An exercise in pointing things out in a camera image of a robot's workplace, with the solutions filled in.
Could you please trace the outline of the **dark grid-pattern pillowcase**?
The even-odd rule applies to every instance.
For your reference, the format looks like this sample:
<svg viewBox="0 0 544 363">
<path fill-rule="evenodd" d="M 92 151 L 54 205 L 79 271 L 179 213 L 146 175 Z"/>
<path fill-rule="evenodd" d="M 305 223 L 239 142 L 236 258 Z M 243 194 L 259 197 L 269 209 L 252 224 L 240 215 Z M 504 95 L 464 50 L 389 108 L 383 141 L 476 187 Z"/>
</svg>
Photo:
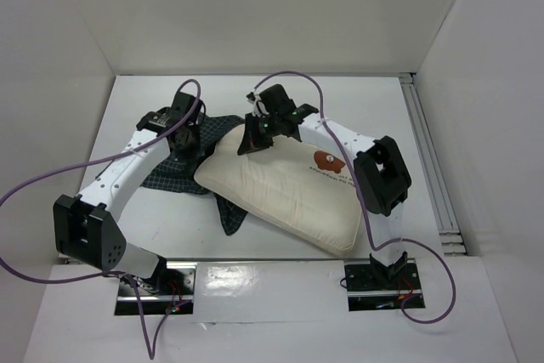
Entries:
<svg viewBox="0 0 544 363">
<path fill-rule="evenodd" d="M 219 140 L 242 125 L 244 120 L 234 115 L 210 117 L 204 114 L 200 114 L 199 119 L 202 120 L 201 145 L 196 154 L 187 156 L 181 152 L 172 153 L 151 171 L 142 183 L 142 187 L 197 196 L 212 193 L 196 183 L 196 170 L 215 151 Z M 247 211 L 217 193 L 213 196 L 224 233 L 227 236 L 235 234 L 241 227 Z"/>
</svg>

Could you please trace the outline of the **cream pillow with bear print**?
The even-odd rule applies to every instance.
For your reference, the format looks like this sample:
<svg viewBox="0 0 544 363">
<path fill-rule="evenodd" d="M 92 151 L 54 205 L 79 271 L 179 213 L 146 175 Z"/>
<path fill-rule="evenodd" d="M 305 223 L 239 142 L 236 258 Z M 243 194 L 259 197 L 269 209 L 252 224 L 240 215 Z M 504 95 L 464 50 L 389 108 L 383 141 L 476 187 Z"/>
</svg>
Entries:
<svg viewBox="0 0 544 363">
<path fill-rule="evenodd" d="M 361 210 L 345 162 L 283 136 L 267 150 L 238 155 L 243 133 L 238 126 L 215 144 L 195 182 L 330 254 L 348 254 Z"/>
</svg>

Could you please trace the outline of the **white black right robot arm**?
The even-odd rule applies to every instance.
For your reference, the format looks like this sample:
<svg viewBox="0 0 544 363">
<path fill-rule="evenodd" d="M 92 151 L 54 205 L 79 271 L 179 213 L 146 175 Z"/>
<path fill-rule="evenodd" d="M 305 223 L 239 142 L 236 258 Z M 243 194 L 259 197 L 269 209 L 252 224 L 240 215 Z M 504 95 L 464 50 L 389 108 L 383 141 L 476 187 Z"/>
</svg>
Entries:
<svg viewBox="0 0 544 363">
<path fill-rule="evenodd" d="M 283 115 L 247 113 L 237 154 L 266 150 L 278 136 L 313 145 L 345 163 L 371 247 L 372 281 L 381 288 L 391 287 L 407 263 L 401 243 L 402 212 L 411 187 L 411 176 L 395 140 L 356 133 L 304 104 Z"/>
</svg>

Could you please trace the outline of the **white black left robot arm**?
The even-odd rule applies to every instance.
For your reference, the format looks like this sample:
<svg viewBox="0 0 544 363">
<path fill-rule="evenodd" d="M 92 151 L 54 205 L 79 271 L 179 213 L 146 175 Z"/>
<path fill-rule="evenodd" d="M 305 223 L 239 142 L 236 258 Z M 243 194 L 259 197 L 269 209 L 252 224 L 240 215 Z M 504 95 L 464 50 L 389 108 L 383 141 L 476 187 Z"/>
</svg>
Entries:
<svg viewBox="0 0 544 363">
<path fill-rule="evenodd" d="M 142 117 L 123 151 L 92 183 L 54 203 L 57 251 L 104 273 L 124 273 L 149 294 L 166 291 L 180 275 L 167 267 L 163 256 L 130 243 L 118 222 L 152 170 L 174 152 L 199 147 L 198 119 L 198 112 L 173 108 Z"/>
</svg>

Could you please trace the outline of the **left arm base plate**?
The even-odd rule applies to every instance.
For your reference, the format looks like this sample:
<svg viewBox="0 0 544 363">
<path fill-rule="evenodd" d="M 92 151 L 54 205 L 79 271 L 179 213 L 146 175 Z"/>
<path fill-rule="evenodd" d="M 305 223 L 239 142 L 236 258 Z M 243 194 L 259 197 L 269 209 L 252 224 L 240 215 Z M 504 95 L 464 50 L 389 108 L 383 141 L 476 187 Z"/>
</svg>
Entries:
<svg viewBox="0 0 544 363">
<path fill-rule="evenodd" d="M 116 295 L 116 316 L 135 316 L 139 314 L 137 295 L 145 315 L 192 315 L 194 312 L 194 292 L 196 288 L 196 264 L 169 262 L 165 278 L 159 286 L 150 281 L 134 278 L 133 287 L 126 277 L 119 281 Z"/>
</svg>

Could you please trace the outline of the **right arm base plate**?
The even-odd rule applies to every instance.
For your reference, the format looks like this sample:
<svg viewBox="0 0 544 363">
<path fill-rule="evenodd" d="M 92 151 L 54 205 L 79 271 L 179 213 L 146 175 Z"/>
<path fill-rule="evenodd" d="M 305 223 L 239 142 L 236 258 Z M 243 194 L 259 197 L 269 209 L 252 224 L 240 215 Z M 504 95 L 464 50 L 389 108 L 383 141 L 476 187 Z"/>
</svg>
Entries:
<svg viewBox="0 0 544 363">
<path fill-rule="evenodd" d="M 347 292 L 350 312 L 400 309 L 404 301 L 406 309 L 425 308 L 422 284 L 414 262 L 409 262 L 385 283 L 372 274 L 369 262 L 347 263 L 340 286 Z"/>
</svg>

